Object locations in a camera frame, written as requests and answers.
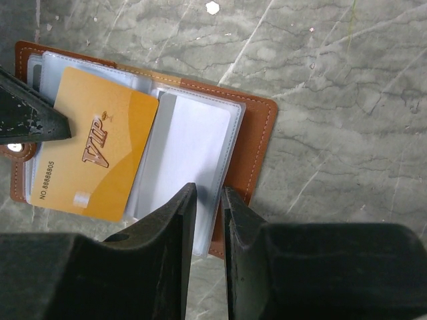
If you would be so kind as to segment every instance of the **card holder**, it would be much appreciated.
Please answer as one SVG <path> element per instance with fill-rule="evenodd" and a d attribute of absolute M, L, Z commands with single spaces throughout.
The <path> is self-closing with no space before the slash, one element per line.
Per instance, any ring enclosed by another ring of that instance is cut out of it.
<path fill-rule="evenodd" d="M 45 51 L 50 51 L 62 54 L 68 57 L 77 59 L 84 59 L 86 61 L 95 62 L 100 65 L 114 67 L 122 71 L 129 71 L 137 75 L 150 77 L 154 81 L 172 85 L 174 87 L 181 87 L 184 89 L 191 89 L 200 93 L 207 93 L 211 96 L 230 99 L 238 103 L 246 104 L 246 112 L 239 130 L 236 146 L 233 151 L 230 166 L 226 175 L 224 185 L 233 187 L 248 204 L 254 189 L 258 176 L 260 174 L 262 160 L 264 158 L 270 135 L 274 122 L 277 117 L 278 107 L 277 104 L 263 97 L 257 97 L 248 93 L 236 91 L 233 89 L 226 89 L 215 85 L 208 85 L 199 81 L 185 79 L 173 75 L 166 75 L 157 71 L 140 69 L 137 67 L 130 67 L 122 65 L 113 61 L 98 59 L 64 51 L 52 47 L 38 45 L 26 41 L 19 41 L 15 46 L 15 76 L 26 82 L 27 65 L 30 55 L 41 55 Z M 30 148 L 34 144 L 26 144 L 26 150 L 35 150 Z M 11 198 L 15 201 L 25 202 L 23 196 L 23 162 L 30 159 L 31 154 L 23 155 L 16 158 L 11 166 Z M 224 258 L 224 236 L 222 232 L 221 213 L 218 211 L 215 229 L 213 231 L 209 253 L 220 258 Z"/>
<path fill-rule="evenodd" d="M 52 102 L 66 67 L 78 68 L 138 91 L 148 91 L 152 85 L 151 79 L 47 51 L 43 54 L 40 93 Z M 141 219 L 164 205 L 182 185 L 195 182 L 199 197 L 193 254 L 205 255 L 245 107 L 242 103 L 159 83 L 152 95 L 161 96 L 160 108 L 146 147 L 147 158 L 142 159 L 139 166 L 143 173 L 137 173 L 140 179 L 135 179 L 129 197 L 132 199 L 136 194 L 137 203 L 128 201 L 134 205 L 127 205 L 125 214 Z M 39 169 L 39 156 L 36 154 L 25 167 L 26 200 L 30 203 L 29 191 Z"/>

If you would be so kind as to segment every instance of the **gold vip card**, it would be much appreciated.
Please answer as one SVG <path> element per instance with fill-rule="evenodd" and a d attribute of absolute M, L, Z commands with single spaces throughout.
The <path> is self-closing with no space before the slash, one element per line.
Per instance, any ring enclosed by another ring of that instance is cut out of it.
<path fill-rule="evenodd" d="M 157 106 L 145 93 L 66 68 L 55 109 L 72 138 L 42 144 L 31 204 L 119 221 Z"/>

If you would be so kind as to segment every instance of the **marble surface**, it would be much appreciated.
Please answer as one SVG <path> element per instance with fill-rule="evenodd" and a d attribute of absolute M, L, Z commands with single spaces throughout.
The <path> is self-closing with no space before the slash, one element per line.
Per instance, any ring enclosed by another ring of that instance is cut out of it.
<path fill-rule="evenodd" d="M 251 206 L 268 221 L 402 223 L 427 241 L 427 1 L 3 0 L 0 63 L 39 41 L 275 99 Z M 0 232 L 123 228 L 8 197 Z M 224 265 L 195 258 L 188 319 L 227 319 Z"/>

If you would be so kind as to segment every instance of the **brown leather card holder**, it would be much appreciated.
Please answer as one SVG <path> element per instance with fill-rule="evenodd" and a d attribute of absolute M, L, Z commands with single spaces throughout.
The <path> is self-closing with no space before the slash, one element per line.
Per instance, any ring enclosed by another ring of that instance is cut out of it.
<path fill-rule="evenodd" d="M 274 101 L 231 89 L 207 85 L 194 80 L 166 75 L 156 71 L 129 67 L 113 61 L 88 57 L 26 41 L 19 41 L 15 46 L 15 76 L 18 79 L 27 82 L 27 62 L 30 55 L 42 55 L 44 51 L 55 52 L 69 57 L 100 63 L 108 67 L 145 75 L 146 77 L 152 78 L 153 81 L 167 83 L 168 85 L 174 85 L 183 89 L 199 91 L 208 95 L 245 103 L 246 112 L 240 127 L 238 139 L 224 185 L 231 186 L 237 190 L 243 197 L 246 204 L 250 202 L 256 186 L 256 181 L 258 180 L 258 175 L 261 171 L 261 164 L 267 150 L 268 141 L 270 140 L 273 124 L 278 112 L 278 106 Z M 25 202 L 24 162 L 34 156 L 34 151 L 34 144 L 25 144 L 24 149 L 20 154 L 13 154 L 5 146 L 0 146 L 0 154 L 12 159 L 11 198 L 15 201 Z M 221 211 L 219 210 L 216 217 L 215 229 L 213 230 L 209 253 L 217 257 L 224 258 L 224 237 L 221 220 Z"/>

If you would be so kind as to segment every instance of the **scratched black tool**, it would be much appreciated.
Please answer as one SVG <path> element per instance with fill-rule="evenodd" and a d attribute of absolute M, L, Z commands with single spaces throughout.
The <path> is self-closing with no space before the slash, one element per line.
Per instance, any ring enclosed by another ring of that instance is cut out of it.
<path fill-rule="evenodd" d="M 70 137 L 66 116 L 0 67 L 0 145 Z"/>

